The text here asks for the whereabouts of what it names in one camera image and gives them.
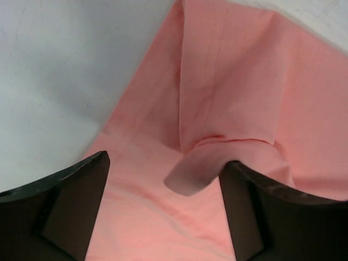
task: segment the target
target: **pink cloth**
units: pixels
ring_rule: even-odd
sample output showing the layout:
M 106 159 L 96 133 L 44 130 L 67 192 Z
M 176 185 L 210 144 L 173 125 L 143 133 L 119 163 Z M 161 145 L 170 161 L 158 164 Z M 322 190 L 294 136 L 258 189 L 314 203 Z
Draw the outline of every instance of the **pink cloth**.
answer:
M 110 175 L 87 261 L 234 260 L 230 160 L 348 198 L 348 59 L 281 15 L 177 1 L 89 154 Z

